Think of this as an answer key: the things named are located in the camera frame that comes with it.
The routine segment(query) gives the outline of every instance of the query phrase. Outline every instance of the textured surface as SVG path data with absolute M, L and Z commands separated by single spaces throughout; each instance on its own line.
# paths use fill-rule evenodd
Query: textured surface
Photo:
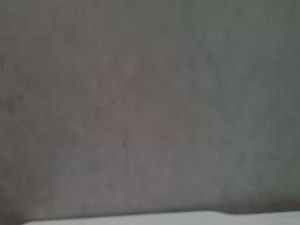
M 300 210 L 299 10 L 1 0 L 0 224 Z

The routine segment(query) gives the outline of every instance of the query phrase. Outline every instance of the white surface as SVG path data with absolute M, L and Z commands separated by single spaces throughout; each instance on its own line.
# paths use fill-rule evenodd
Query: white surface
M 300 212 L 228 215 L 218 212 L 185 212 L 154 215 L 31 222 L 26 225 L 295 225 Z

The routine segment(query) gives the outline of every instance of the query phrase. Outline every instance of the gray wall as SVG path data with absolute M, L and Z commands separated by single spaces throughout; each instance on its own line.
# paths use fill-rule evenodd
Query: gray wall
M 1 0 L 0 224 L 300 210 L 299 10 Z

